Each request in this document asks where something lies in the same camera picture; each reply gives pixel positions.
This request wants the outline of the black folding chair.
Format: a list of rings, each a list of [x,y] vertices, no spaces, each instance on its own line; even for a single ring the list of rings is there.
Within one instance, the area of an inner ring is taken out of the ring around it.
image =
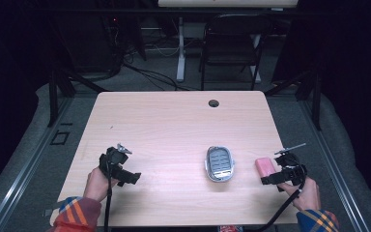
[[[263,44],[272,29],[272,21],[262,14],[220,14],[204,28],[199,72],[205,89],[206,67],[253,67],[253,90],[262,58]]]

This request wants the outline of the person's left hand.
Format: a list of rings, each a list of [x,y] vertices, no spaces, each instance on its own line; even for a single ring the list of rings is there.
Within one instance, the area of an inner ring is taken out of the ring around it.
[[[113,188],[118,183],[116,179],[108,180],[96,167],[88,174],[83,196],[101,202],[107,196],[108,188]]]

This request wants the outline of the pink soap bar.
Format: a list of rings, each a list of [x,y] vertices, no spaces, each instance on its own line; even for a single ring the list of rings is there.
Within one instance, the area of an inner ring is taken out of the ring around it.
[[[255,167],[261,178],[269,177],[271,174],[275,172],[275,168],[270,158],[260,158],[255,160]]]

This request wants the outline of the person's right hand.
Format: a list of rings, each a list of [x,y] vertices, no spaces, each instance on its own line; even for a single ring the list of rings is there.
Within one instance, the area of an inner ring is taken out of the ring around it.
[[[293,206],[299,211],[320,210],[322,208],[319,186],[313,179],[309,177],[305,179],[300,194],[293,200]]]

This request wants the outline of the red packet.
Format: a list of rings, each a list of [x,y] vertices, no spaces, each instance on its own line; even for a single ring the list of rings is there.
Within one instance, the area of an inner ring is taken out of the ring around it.
[[[217,232],[243,232],[243,228],[237,225],[220,225]]]

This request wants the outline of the white desk with legs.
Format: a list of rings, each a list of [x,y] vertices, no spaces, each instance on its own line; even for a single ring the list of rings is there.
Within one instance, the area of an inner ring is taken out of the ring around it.
[[[161,8],[196,8],[202,10],[225,8],[248,9],[293,9],[297,6],[299,0],[157,0],[158,6]],[[186,68],[186,52],[185,52],[185,34],[184,34],[184,19],[179,16],[179,56],[177,68],[177,81],[185,80]]]

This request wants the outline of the metal floor rail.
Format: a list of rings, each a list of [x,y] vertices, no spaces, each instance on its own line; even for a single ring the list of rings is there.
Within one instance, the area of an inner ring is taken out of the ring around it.
[[[342,205],[348,215],[348,218],[354,227],[355,232],[370,232],[357,202],[351,193],[345,179],[340,171],[336,160],[320,130],[317,130],[311,117],[311,109],[306,101],[299,101],[299,106],[308,127],[311,129],[313,136],[316,138],[318,146],[322,152],[322,158],[325,162],[328,174],[333,182],[336,192],[342,202]]]
[[[49,103],[39,102],[34,118],[0,174],[0,232],[28,188],[43,159],[43,151],[55,136],[72,102],[71,98],[60,101],[58,118],[51,127],[47,126]]]

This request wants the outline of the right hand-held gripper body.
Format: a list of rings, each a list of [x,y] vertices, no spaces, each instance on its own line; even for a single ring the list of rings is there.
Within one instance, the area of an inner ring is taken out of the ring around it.
[[[305,143],[276,152],[277,158],[275,158],[275,161],[281,166],[281,171],[278,173],[281,183],[290,181],[294,186],[297,186],[305,181],[307,169],[304,164],[300,163],[299,158],[292,153],[292,150],[303,146],[305,146]]]

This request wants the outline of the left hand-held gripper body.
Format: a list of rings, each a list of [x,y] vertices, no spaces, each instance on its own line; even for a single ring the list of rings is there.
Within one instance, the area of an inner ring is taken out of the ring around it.
[[[128,154],[130,150],[121,144],[117,147],[109,147],[106,153],[100,156],[100,171],[106,177],[130,177],[132,173],[123,169]]]

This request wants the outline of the grey soap dish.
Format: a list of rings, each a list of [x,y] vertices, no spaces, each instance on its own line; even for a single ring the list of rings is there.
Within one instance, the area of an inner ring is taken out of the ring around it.
[[[217,183],[227,182],[234,175],[235,162],[231,152],[223,146],[212,146],[208,149],[205,168],[208,177]]]

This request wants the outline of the black metal stand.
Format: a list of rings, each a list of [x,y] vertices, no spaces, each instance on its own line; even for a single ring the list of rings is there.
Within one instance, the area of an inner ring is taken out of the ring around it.
[[[83,84],[97,93],[106,92],[106,89],[93,83],[89,79],[84,78],[82,75],[72,71],[71,69],[60,67],[53,68],[48,81],[50,107],[50,117],[48,122],[49,127],[54,125],[59,116],[58,91],[61,91],[66,98],[73,98],[76,94],[76,90],[71,84],[73,80]]]
[[[295,93],[295,97],[298,101],[306,101],[309,96],[312,96],[311,121],[319,131],[321,129],[320,108],[322,78],[317,70],[313,69],[305,71],[291,79],[284,80],[280,84],[266,91],[265,95],[268,97],[273,96],[295,83],[299,84],[297,92]]]

